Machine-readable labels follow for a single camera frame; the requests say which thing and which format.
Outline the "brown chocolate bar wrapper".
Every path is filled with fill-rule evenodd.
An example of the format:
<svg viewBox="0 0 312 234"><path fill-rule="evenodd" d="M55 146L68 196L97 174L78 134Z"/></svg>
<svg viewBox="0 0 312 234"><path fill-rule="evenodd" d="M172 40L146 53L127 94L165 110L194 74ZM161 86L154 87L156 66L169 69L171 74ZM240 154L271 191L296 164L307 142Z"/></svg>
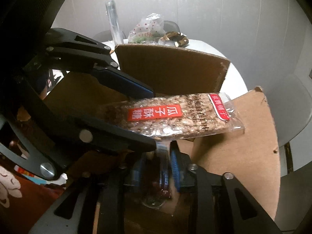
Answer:
<svg viewBox="0 0 312 234"><path fill-rule="evenodd" d="M171 200L168 144L157 142L155 151L146 154L144 182L142 203L146 207L160 209Z"/></svg>

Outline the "sunflower seed brittle pack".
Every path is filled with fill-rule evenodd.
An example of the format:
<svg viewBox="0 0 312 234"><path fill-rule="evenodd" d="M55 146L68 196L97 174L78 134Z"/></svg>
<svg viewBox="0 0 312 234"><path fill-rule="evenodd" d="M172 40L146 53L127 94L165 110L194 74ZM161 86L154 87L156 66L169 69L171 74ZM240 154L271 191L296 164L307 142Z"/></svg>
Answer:
<svg viewBox="0 0 312 234"><path fill-rule="evenodd" d="M100 106L98 117L156 141L192 139L244 129L228 95L200 93Z"/></svg>

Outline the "clear plastic roll tube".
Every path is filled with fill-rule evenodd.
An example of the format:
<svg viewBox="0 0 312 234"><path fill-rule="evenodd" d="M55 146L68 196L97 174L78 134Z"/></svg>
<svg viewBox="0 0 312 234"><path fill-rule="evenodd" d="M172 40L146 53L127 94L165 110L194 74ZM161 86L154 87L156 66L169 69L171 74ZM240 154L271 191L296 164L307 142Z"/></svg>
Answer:
<svg viewBox="0 0 312 234"><path fill-rule="evenodd" d="M108 1L105 5L113 41L115 45L123 44L123 35L118 23L116 3L115 1L111 0Z"/></svg>

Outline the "clear dotted plastic bag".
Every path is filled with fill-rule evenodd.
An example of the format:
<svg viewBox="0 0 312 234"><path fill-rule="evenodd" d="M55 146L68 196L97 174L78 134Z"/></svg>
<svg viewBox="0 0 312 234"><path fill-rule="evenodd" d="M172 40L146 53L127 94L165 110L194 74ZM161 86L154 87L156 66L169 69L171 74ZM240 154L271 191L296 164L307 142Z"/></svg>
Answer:
<svg viewBox="0 0 312 234"><path fill-rule="evenodd" d="M165 33L162 15L151 13L147 17L142 18L129 32L128 43L157 42Z"/></svg>

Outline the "brown cardboard box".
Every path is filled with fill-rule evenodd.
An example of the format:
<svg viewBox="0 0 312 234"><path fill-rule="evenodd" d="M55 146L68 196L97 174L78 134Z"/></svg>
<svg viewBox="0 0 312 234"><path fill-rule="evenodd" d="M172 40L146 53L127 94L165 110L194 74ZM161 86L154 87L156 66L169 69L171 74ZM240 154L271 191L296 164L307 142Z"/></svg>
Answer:
<svg viewBox="0 0 312 234"><path fill-rule="evenodd" d="M92 117L161 143L125 198L127 233L279 233L278 142L261 88L221 92L227 59L186 48L124 44L122 72L150 86L133 100L71 72L45 99L61 119Z"/></svg>

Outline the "gold crumpled wrapper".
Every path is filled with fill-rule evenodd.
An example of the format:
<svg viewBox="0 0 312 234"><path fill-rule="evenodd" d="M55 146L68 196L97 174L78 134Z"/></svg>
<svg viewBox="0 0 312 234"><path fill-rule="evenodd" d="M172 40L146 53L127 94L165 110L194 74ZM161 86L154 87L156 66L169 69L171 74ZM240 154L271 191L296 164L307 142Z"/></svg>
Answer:
<svg viewBox="0 0 312 234"><path fill-rule="evenodd" d="M159 38L158 44L176 48L185 47L189 44L189 39L183 33L170 31Z"/></svg>

